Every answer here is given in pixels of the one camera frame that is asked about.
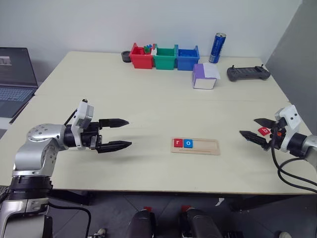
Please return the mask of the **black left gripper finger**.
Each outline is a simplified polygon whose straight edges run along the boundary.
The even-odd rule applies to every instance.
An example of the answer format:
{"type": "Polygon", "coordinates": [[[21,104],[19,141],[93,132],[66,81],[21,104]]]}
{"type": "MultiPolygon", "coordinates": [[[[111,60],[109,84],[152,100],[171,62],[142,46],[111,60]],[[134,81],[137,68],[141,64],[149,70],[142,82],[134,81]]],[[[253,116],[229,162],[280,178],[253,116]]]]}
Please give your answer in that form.
{"type": "Polygon", "coordinates": [[[117,128],[128,125],[129,122],[124,119],[99,119],[99,128],[110,127],[117,128]]]}
{"type": "Polygon", "coordinates": [[[96,150],[98,153],[115,152],[125,149],[130,145],[132,145],[132,142],[129,141],[111,141],[107,144],[98,144],[98,146],[96,146],[96,150]]]}

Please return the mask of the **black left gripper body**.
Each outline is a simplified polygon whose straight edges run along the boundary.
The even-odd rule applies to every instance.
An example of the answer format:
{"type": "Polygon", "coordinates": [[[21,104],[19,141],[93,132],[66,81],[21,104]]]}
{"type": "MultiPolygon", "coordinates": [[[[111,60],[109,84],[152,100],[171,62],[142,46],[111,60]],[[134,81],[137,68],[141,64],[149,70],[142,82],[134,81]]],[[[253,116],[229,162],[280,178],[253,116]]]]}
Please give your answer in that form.
{"type": "Polygon", "coordinates": [[[102,144],[102,136],[99,134],[101,129],[99,122],[91,122],[81,133],[82,145],[92,150],[99,148],[102,144]]]}

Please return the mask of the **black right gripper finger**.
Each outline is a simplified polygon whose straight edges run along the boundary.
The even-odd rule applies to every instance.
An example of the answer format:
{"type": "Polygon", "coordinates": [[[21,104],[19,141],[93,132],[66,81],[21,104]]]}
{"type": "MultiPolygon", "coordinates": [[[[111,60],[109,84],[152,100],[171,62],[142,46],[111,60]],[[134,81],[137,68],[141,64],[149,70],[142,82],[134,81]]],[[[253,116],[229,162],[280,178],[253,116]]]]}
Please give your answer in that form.
{"type": "Polygon", "coordinates": [[[262,127],[275,127],[276,126],[276,121],[266,119],[266,118],[259,118],[259,119],[254,119],[256,123],[261,125],[262,127]]]}
{"type": "Polygon", "coordinates": [[[267,143],[265,138],[260,137],[251,131],[240,130],[239,132],[247,141],[251,141],[261,146],[263,149],[269,149],[269,143],[267,143]]]}

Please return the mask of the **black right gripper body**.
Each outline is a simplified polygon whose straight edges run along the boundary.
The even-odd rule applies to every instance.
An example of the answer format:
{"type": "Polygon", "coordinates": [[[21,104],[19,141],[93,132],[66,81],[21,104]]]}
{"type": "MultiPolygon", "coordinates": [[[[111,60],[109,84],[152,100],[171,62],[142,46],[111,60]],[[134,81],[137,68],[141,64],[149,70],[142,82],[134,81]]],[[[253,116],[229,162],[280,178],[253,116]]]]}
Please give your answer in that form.
{"type": "Polygon", "coordinates": [[[270,138],[273,139],[273,134],[274,134],[274,128],[277,128],[277,133],[276,133],[276,137],[275,137],[275,144],[274,147],[275,149],[280,149],[281,148],[281,144],[285,138],[286,135],[286,127],[287,122],[284,118],[279,119],[278,121],[273,121],[271,123],[270,126],[270,138]]]}

